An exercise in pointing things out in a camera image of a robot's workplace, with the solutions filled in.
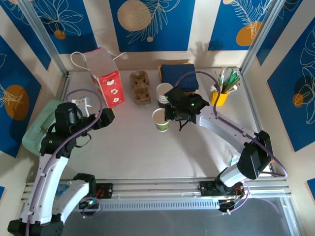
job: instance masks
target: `white tabletop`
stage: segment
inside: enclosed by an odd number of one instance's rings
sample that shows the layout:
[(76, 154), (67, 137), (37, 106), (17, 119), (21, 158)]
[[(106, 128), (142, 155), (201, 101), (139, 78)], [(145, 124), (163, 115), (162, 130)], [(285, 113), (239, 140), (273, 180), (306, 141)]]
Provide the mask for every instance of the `white tabletop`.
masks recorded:
[[(153, 94), (151, 104), (138, 106), (133, 102), (129, 75), (134, 71), (120, 71), (126, 101), (114, 108), (116, 117), (112, 124), (91, 131), (92, 140), (83, 148), (72, 151), (62, 179), (72, 179), (77, 173), (93, 174), (96, 179), (215, 177), (230, 165), (233, 155), (239, 156), (221, 137), (193, 123), (179, 132), (178, 122), (171, 122), (169, 130), (159, 132), (153, 123), (152, 113), (158, 108), (155, 94), (160, 79), (157, 70), (146, 71)], [(202, 71), (215, 75), (214, 69)], [(208, 88), (214, 82), (200, 74), (197, 78), (199, 94), (208, 100)], [(89, 72), (73, 72), (67, 92), (82, 88), (96, 91)], [(70, 98), (78, 99), (84, 95), (88, 94), (79, 92)], [(91, 101), (93, 107), (90, 111), (97, 113), (99, 102), (93, 95)], [(242, 86), (228, 97), (218, 111), (240, 125), (256, 130)], [(84, 144), (87, 139), (80, 138), (78, 144)]]

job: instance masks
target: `yellow cup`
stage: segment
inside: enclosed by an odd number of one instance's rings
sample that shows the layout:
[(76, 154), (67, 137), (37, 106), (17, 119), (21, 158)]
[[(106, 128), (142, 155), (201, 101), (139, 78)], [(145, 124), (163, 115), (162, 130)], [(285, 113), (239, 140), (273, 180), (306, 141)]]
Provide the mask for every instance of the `yellow cup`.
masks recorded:
[[(214, 103), (216, 102), (216, 99), (217, 99), (218, 95), (219, 95), (219, 93), (218, 93), (217, 91), (212, 91), (212, 92), (211, 92), (209, 101), (210, 101), (210, 103), (211, 103), (212, 105), (214, 105)], [(227, 99), (228, 96), (229, 96), (229, 93), (221, 93), (221, 94), (220, 94), (220, 97), (219, 97), (219, 99), (218, 99), (217, 106), (218, 106), (218, 107), (219, 107), (219, 106), (222, 106), (222, 105), (225, 103), (225, 101), (226, 101), (226, 99)]]

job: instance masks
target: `paper cup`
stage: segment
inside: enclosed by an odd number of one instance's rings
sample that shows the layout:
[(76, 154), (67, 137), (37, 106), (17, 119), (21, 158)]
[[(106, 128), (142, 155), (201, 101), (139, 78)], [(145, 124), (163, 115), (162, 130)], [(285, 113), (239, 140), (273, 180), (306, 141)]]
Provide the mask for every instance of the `paper cup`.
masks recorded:
[(156, 109), (152, 114), (152, 119), (156, 124), (158, 131), (165, 132), (169, 128), (169, 121), (165, 121), (165, 109)]
[(161, 97), (159, 97), (159, 96), (157, 96), (157, 100), (159, 101), (159, 102), (167, 102), (168, 103), (168, 100), (164, 97), (164, 98), (161, 98)]
[(173, 86), (169, 83), (162, 83), (159, 84), (159, 86), (157, 87), (157, 94), (160, 96), (164, 96), (164, 94), (166, 94), (168, 91), (170, 91), (173, 88)]

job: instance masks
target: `floral wall pattern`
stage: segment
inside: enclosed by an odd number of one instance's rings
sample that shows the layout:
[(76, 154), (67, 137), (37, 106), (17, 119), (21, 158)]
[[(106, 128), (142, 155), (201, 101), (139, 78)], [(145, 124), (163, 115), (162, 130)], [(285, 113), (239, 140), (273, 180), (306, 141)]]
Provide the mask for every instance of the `floral wall pattern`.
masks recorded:
[(16, 157), (40, 83), (0, 36), (0, 151)]
[(222, 0), (208, 50), (247, 50), (272, 1)]
[(315, 18), (268, 79), (295, 151), (315, 141)]
[(47, 70), (51, 58), (37, 38), (35, 32), (30, 27), (28, 21), (25, 19), (19, 6), (17, 5), (17, 2), (15, 0), (0, 0), (0, 6), (6, 12), (12, 23), (18, 29), (20, 34), (23, 36), (25, 41), (28, 43), (30, 48), (33, 50), (35, 55), (38, 57), (42, 65)]
[(121, 52), (186, 51), (194, 0), (110, 0)]
[(270, 51), (276, 44), (277, 40), (293, 17), (297, 8), (300, 6), (301, 2), (302, 0), (285, 1), (280, 13), (278, 14), (278, 17), (275, 19), (273, 25), (270, 28), (266, 39), (264, 40), (256, 54), (260, 65), (262, 65), (266, 60)]
[[(0, 2), (18, 30), (31, 34), (32, 29), (15, 1)], [(60, 54), (97, 48), (83, 0), (32, 0), (31, 3)]]

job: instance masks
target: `folded blue towel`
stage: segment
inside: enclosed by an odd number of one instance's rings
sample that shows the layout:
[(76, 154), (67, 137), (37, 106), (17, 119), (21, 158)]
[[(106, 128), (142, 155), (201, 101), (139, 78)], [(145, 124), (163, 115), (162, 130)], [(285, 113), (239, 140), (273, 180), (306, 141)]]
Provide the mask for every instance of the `folded blue towel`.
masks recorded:
[[(175, 86), (178, 79), (187, 72), (195, 71), (193, 64), (181, 64), (181, 65), (162, 65), (161, 76), (162, 83), (169, 83)], [(191, 74), (182, 79), (178, 86), (184, 92), (196, 91), (199, 89), (196, 74)]]

